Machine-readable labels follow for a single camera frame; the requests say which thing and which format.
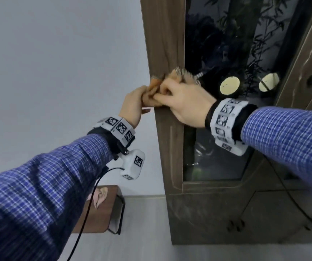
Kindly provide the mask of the pink object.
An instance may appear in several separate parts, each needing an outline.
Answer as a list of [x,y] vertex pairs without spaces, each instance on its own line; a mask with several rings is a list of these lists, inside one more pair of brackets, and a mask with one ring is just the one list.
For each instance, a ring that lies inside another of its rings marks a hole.
[[92,193],[89,194],[86,201],[93,199],[93,206],[98,209],[98,207],[106,200],[108,195],[108,187],[95,188]]

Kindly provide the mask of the person's right hand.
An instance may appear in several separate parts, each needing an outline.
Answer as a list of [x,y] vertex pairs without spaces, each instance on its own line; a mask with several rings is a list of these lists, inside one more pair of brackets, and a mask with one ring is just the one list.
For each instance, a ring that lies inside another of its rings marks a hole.
[[169,108],[175,117],[185,125],[204,128],[207,114],[217,100],[196,84],[178,83],[167,78],[162,85],[174,97],[174,105]]

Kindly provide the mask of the person's left hand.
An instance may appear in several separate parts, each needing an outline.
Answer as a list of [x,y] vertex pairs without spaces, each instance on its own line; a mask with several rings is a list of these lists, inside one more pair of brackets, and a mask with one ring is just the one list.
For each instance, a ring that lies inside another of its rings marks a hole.
[[139,111],[146,108],[143,105],[142,96],[147,91],[147,86],[141,86],[128,93],[123,101],[119,117],[125,119],[134,129],[141,120]]

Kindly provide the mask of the right wristband with marker tags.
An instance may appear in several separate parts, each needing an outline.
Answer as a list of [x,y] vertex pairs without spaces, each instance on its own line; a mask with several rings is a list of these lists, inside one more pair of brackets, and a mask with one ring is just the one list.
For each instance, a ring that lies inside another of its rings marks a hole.
[[242,140],[234,140],[233,128],[239,115],[247,106],[257,107],[245,100],[226,98],[214,106],[210,111],[209,130],[220,148],[236,155],[243,156],[248,146]]

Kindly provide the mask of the person's right forearm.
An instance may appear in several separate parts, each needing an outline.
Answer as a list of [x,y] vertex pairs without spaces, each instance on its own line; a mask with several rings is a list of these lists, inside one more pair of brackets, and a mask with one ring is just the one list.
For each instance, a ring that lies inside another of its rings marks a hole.
[[262,107],[246,119],[241,140],[312,186],[312,111]]

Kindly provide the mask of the wristband with marker tags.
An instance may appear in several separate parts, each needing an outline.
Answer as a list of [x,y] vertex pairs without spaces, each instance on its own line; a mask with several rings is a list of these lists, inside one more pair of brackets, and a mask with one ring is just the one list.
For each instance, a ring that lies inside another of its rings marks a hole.
[[220,148],[236,155],[243,156],[248,146],[242,140],[234,140],[233,128],[239,115],[247,106],[257,107],[245,100],[226,98],[214,106],[210,111],[209,130]]
[[102,136],[108,143],[113,159],[117,160],[121,153],[127,155],[128,148],[135,140],[135,130],[126,119],[110,116],[99,120],[89,134]]

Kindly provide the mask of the round pale yellow disc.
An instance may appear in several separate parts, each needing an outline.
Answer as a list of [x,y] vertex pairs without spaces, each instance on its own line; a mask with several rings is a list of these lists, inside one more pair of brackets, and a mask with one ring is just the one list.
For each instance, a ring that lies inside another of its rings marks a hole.
[[240,89],[241,82],[236,76],[227,77],[219,86],[219,92],[223,96],[234,95]]
[[258,77],[260,92],[272,92],[280,82],[279,75],[277,73],[269,73],[263,78]]

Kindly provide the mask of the left wristband with marker tags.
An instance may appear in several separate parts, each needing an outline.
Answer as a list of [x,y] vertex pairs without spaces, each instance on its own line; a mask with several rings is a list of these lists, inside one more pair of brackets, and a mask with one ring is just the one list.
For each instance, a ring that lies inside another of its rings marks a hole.
[[135,140],[135,130],[126,119],[110,116],[99,120],[89,134],[102,136],[108,143],[113,159],[117,160],[121,153],[127,155],[128,148]]

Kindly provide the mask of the small brown wooden table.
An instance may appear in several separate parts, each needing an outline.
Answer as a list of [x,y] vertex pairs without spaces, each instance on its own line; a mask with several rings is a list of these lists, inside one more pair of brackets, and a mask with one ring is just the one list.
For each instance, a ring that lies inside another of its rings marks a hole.
[[107,198],[95,208],[89,200],[85,202],[83,212],[77,221],[72,233],[80,233],[87,211],[88,217],[84,225],[83,233],[121,234],[123,214],[125,211],[125,199],[117,185],[107,185]]

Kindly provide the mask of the dark wooden glass cabinet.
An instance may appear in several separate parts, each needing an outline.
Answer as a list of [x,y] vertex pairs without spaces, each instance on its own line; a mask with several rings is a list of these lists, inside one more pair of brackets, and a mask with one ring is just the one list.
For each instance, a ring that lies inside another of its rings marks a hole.
[[[258,108],[312,111],[312,0],[290,2],[289,26],[267,73],[279,75],[277,87],[246,95],[240,85],[230,96],[219,86],[231,75],[212,64],[221,34],[208,1],[141,0],[150,76],[178,66],[202,72],[200,87],[216,104],[232,98],[256,105],[239,115],[234,140]],[[155,118],[173,245],[312,243],[312,230],[304,228],[312,222],[311,185],[249,145],[240,157],[220,148],[209,129],[184,125],[167,106],[156,107]],[[243,231],[228,232],[230,219],[242,219]]]

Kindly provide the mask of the dark leafy plant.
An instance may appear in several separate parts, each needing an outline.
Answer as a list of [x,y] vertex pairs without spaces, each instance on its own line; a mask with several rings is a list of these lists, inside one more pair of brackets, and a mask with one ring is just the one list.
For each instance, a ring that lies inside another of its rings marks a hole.
[[246,95],[257,93],[258,77],[276,60],[291,19],[292,0],[210,0],[217,8],[215,26],[221,34],[215,45],[215,68],[237,77]]

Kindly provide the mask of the tan cleaning cloth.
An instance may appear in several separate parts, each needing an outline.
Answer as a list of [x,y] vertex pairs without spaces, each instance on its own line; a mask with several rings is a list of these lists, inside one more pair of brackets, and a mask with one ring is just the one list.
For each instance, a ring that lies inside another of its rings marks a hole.
[[162,106],[157,100],[155,100],[155,94],[162,94],[162,95],[171,95],[172,93],[165,89],[162,85],[163,81],[167,78],[172,79],[178,83],[185,83],[185,84],[197,84],[201,86],[201,82],[199,79],[203,76],[203,73],[200,72],[199,74],[191,74],[185,68],[176,67],[168,74],[163,74],[160,78],[153,75],[150,79],[150,84],[147,87],[146,92],[142,96],[142,105],[143,107],[160,107]]

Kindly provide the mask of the person's left forearm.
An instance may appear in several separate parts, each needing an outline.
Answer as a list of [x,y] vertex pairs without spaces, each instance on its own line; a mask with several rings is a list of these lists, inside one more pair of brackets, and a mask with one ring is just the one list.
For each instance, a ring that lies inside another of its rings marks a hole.
[[58,260],[111,142],[91,133],[0,173],[0,261]]

